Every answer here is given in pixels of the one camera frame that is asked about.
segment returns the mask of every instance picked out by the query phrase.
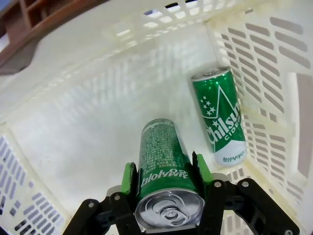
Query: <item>can lid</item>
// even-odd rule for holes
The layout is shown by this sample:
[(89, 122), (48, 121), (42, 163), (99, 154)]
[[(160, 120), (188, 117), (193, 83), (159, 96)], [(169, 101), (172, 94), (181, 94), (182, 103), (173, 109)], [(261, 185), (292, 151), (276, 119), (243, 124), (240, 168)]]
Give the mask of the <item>can lid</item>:
[(182, 188), (156, 191), (137, 205), (135, 217), (144, 228), (173, 228), (200, 222), (204, 200)]
[(191, 77), (192, 81), (204, 81), (212, 79), (221, 75), (226, 74), (230, 71), (230, 67), (216, 67), (211, 69), (205, 69), (201, 72), (196, 73)]

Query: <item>soda can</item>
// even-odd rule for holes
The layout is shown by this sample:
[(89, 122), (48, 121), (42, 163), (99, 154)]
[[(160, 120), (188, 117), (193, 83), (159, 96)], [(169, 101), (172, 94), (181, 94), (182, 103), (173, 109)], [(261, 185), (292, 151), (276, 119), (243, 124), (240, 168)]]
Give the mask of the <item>soda can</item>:
[(200, 221), (204, 200), (171, 120), (155, 119), (142, 131), (135, 217), (145, 229), (173, 228)]
[(247, 147), (230, 68), (206, 69), (191, 80), (215, 161), (224, 166), (241, 163)]

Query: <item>bolt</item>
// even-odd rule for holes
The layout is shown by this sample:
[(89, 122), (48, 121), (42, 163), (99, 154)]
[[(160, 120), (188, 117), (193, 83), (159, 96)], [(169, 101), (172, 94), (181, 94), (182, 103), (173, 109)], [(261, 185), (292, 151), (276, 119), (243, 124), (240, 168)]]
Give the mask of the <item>bolt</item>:
[(214, 183), (214, 186), (217, 187), (217, 188), (219, 188), (220, 186), (222, 186), (222, 184), (221, 184), (220, 182), (215, 182), (215, 183)]
[(247, 181), (243, 181), (242, 185), (246, 188), (249, 186), (249, 183)]
[(290, 229), (288, 229), (285, 231), (285, 235), (293, 235), (293, 232)]

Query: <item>white plastic basket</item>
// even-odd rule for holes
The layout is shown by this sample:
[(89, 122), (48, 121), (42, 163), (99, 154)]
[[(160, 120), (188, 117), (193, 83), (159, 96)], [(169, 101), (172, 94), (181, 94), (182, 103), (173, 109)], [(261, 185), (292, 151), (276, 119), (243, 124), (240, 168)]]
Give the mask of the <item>white plastic basket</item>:
[[(62, 233), (83, 200), (102, 201), (120, 184), (143, 126), (160, 117), (212, 172), (255, 179), (301, 234), (312, 232), (313, 2), (171, 3), (111, 0), (50, 33), (30, 67), (1, 78), (0, 225), (10, 234)], [(249, 149), (232, 168), (214, 164), (189, 84), (216, 61), (232, 67)], [(251, 231), (227, 211), (222, 234)]]

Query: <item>brown plastic object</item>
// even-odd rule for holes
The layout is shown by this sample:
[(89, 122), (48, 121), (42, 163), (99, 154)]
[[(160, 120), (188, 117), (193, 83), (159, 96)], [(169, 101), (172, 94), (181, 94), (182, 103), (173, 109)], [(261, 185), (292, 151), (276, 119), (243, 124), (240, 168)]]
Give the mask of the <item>brown plastic object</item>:
[(0, 52), (0, 74), (28, 67), (41, 38), (108, 0), (11, 0), (0, 11), (0, 38), (10, 43)]

